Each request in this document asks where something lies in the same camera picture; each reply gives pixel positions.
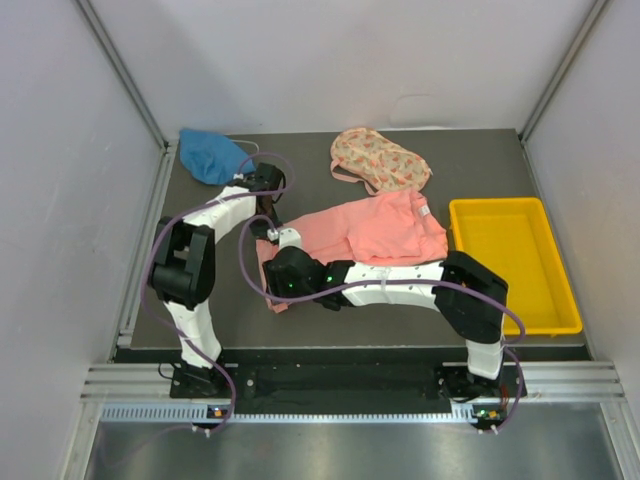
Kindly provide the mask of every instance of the yellow plastic tray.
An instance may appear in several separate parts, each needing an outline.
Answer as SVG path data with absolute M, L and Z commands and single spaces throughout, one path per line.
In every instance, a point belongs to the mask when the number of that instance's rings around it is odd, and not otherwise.
M 582 331 L 582 319 L 539 199 L 453 200 L 449 211 L 456 249 L 507 281 L 507 306 L 520 316 L 527 335 Z M 519 332 L 510 319 L 504 331 L 506 335 Z

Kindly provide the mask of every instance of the patterned cloth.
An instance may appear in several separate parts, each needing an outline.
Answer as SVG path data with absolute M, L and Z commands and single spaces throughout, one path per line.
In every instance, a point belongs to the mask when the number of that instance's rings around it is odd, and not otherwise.
M 338 135 L 331 145 L 331 158 L 334 178 L 364 182 L 371 195 L 408 188 L 419 191 L 432 173 L 422 157 L 365 127 L 351 128 Z M 336 167 L 360 178 L 335 173 Z

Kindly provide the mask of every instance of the yellow bin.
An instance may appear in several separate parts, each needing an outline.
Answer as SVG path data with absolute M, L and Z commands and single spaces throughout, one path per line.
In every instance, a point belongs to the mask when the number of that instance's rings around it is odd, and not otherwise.
M 507 281 L 507 306 L 520 316 L 527 335 L 582 331 L 582 319 L 539 199 L 453 200 L 449 211 L 456 249 Z M 519 332 L 510 319 L 504 331 L 506 335 Z

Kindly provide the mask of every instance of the bag strap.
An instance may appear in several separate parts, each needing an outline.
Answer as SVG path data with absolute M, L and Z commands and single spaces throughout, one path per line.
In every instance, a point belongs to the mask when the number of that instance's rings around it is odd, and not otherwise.
M 336 173 L 334 172 L 335 168 L 337 166 L 340 165 L 340 162 L 337 159 L 332 159 L 331 160 L 331 176 L 333 178 L 335 178 L 336 180 L 343 180 L 345 182 L 349 182 L 349 183 L 358 183 L 358 182 L 363 182 L 364 183 L 364 188 L 367 189 L 367 192 L 369 193 L 369 195 L 379 195 L 380 193 L 382 193 L 380 190 L 374 190 L 371 185 L 369 185 L 369 182 L 367 182 L 364 178 L 361 177 L 351 177 L 349 175 L 344 175 L 342 173 Z

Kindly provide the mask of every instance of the gray floor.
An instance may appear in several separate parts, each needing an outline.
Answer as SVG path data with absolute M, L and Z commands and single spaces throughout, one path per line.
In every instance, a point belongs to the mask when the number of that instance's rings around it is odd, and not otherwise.
M 284 221 L 351 200 L 366 198 L 362 184 L 333 179 L 329 147 L 336 133 L 251 135 L 262 151 L 291 159 L 297 183 L 278 203 Z M 528 166 L 514 130 L 444 130 L 386 132 L 390 140 L 423 156 L 434 175 L 423 190 L 431 211 L 449 228 L 449 202 L 454 198 L 534 196 Z M 198 183 L 176 161 L 163 213 L 175 215 L 215 197 L 219 188 Z M 332 312 L 315 303 L 274 314 L 245 284 L 239 268 L 239 229 L 217 246 L 216 285 L 211 313 L 224 347 L 452 346 L 462 345 L 439 314 L 406 306 L 368 306 Z M 244 246 L 258 275 L 253 241 Z M 153 307 L 166 311 L 153 295 Z M 529 337 L 528 344 L 583 345 L 583 335 Z M 132 348 L 178 348 L 175 334 L 143 314 L 138 316 Z
M 116 463 L 163 428 L 102 425 L 102 458 Z M 597 405 L 523 405 L 497 437 L 468 425 L 237 424 L 209 440 L 173 431 L 116 468 L 94 451 L 88 471 L 93 480 L 622 480 Z

